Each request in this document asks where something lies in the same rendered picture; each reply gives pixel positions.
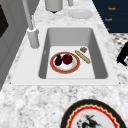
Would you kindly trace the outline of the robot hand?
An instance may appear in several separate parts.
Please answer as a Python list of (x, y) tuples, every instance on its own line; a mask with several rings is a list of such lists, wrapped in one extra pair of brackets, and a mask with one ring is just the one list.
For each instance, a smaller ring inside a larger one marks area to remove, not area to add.
[(124, 66), (126, 66), (126, 63), (124, 62), (124, 59), (128, 56), (128, 42), (125, 43), (124, 47), (120, 51), (117, 62), (122, 63)]

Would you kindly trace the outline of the small brown round thing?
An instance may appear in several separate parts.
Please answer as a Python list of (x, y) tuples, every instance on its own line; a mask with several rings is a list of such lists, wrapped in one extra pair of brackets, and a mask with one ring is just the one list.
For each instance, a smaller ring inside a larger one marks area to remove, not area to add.
[(85, 53), (87, 51), (87, 48), (86, 47), (81, 47), (80, 50)]

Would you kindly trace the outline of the tan baguette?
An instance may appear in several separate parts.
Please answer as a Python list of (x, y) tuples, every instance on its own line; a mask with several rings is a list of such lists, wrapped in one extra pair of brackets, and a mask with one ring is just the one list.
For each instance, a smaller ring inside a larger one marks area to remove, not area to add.
[(83, 55), (80, 51), (75, 50), (75, 53), (82, 58), (86, 63), (91, 63), (90, 59)]

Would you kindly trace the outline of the white sink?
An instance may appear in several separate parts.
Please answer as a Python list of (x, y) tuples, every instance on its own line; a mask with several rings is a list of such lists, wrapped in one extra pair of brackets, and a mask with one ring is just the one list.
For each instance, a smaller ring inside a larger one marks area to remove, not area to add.
[[(119, 80), (107, 55), (98, 28), (86, 26), (41, 26), (38, 49), (26, 44), (11, 80), (14, 85), (117, 85)], [(86, 47), (91, 63), (80, 59), (79, 68), (69, 74), (57, 73), (50, 59), (57, 53), (76, 56)]]

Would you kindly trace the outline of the dark red round fruit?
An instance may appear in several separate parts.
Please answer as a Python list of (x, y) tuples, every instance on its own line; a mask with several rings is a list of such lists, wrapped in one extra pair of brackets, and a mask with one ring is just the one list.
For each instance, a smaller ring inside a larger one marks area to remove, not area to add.
[(73, 58), (71, 55), (69, 54), (65, 54), (63, 57), (62, 57), (62, 61), (64, 64), (68, 65), (72, 62)]

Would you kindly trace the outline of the red rimmed white plate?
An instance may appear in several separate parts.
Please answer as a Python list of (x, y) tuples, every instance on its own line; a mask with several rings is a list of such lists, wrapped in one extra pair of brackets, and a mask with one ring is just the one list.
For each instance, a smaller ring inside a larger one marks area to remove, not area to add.
[(61, 74), (75, 72), (80, 66), (80, 59), (71, 52), (59, 52), (50, 59), (50, 67)]

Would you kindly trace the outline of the plain white plate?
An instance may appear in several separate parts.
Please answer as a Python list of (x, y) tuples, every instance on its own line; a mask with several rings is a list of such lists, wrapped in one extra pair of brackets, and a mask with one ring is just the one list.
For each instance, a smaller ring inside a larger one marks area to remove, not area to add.
[(76, 19), (88, 19), (92, 12), (88, 9), (73, 9), (68, 12), (69, 16)]

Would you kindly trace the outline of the dark purple pear-shaped fruit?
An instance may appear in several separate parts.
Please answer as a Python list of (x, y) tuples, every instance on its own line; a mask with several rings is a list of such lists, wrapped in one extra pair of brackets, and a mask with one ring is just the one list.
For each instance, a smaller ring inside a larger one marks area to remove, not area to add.
[(58, 54), (58, 55), (57, 55), (57, 58), (56, 58), (56, 60), (55, 60), (55, 65), (60, 66), (61, 64), (62, 64), (61, 55)]

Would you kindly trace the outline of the black rimmed patterned plate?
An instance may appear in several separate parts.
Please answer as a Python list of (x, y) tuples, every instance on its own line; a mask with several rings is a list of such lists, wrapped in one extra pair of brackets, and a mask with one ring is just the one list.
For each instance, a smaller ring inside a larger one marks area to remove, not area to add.
[(120, 115), (99, 100), (73, 103), (64, 113), (60, 128), (127, 128)]

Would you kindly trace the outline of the grey tap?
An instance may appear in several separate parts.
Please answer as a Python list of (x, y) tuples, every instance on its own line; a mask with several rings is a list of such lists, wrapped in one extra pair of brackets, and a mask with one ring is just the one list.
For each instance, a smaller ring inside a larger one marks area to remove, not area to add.
[(28, 24), (27, 35), (28, 35), (28, 39), (30, 42), (30, 46), (33, 49), (38, 49), (40, 46), (39, 39), (38, 39), (39, 30), (33, 25), (31, 21), (31, 16), (30, 16), (27, 0), (22, 0), (22, 3), (24, 7), (27, 24)]

